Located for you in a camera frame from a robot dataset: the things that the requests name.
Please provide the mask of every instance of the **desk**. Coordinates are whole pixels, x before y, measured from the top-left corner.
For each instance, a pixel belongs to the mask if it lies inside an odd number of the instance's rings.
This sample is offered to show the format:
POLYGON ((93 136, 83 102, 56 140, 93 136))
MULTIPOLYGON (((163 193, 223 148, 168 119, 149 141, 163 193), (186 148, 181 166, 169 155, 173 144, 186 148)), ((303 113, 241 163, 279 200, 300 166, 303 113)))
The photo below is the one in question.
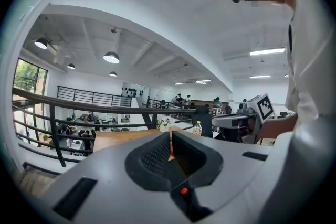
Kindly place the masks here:
MULTIPOLYGON (((173 127, 173 131, 185 132, 185 130, 173 127)), ((161 133, 159 129, 150 129, 143 131, 131 131, 131 132, 97 132, 95 146, 93 152, 101 150, 109 146, 117 146, 123 143, 142 138, 148 135, 154 135, 161 133)))

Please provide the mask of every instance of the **black slot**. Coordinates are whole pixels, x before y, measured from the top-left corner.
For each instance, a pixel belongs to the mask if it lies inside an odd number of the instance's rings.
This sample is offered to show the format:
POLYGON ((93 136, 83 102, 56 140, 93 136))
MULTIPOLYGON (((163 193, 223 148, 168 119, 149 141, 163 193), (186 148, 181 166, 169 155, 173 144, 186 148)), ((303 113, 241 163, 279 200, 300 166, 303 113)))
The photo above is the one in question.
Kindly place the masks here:
POLYGON ((58 202, 53 210, 62 217, 71 220, 85 199, 89 196, 97 180, 81 178, 58 202))
POLYGON ((260 153, 255 153, 255 152, 251 152, 251 151, 244 152, 243 156, 251 158, 251 159, 258 159, 259 161, 263 161, 263 162, 267 159, 267 155, 260 154, 260 153))

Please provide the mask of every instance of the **white shirt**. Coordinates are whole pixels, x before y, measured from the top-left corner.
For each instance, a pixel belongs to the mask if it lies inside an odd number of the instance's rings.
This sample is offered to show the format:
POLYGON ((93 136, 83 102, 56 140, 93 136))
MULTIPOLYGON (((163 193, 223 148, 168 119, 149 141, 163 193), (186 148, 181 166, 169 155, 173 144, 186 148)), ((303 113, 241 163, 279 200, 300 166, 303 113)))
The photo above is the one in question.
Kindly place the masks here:
POLYGON ((325 0, 296 0, 290 25, 286 107, 298 113, 298 126, 335 109, 335 21, 325 0))

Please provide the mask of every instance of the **ceiling light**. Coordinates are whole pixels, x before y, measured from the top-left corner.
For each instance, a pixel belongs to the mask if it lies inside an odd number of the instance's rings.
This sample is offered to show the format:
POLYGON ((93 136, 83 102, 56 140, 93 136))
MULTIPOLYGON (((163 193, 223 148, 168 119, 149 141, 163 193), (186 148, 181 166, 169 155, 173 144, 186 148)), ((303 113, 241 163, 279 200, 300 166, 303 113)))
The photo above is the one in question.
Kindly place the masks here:
POLYGON ((103 58, 107 62, 111 62, 111 63, 119 62, 119 56, 113 51, 109 51, 107 54, 104 55, 103 58))
POLYGON ((251 76, 250 79, 262 79, 262 78, 270 78, 270 75, 266 75, 266 76, 251 76))
POLYGON ((284 51, 285 51, 285 48, 257 50, 257 51, 251 51, 250 55, 253 56, 253 55, 262 55, 262 54, 278 54, 284 51))
POLYGON ((197 82, 207 82, 207 81, 211 81, 211 79, 197 80, 197 82))
POLYGON ((114 71, 110 72, 109 75, 112 77, 117 77, 117 73, 115 73, 114 71))
POLYGON ((75 69, 75 66, 74 66, 74 64, 73 63, 70 63, 70 64, 68 64, 68 66, 67 66, 68 68, 70 68, 70 69, 75 69))
POLYGON ((35 45, 43 50, 45 50, 48 46, 48 41, 46 38, 41 37, 35 41, 35 45))

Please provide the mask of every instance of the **wooden floor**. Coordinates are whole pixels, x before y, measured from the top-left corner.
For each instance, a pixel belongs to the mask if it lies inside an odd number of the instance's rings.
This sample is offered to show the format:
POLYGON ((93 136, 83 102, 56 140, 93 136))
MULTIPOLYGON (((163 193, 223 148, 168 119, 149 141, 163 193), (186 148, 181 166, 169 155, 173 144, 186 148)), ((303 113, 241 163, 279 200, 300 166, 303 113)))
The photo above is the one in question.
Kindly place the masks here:
POLYGON ((22 174, 16 176, 20 188, 37 198, 41 197, 56 178, 56 175, 45 173, 29 166, 22 174))

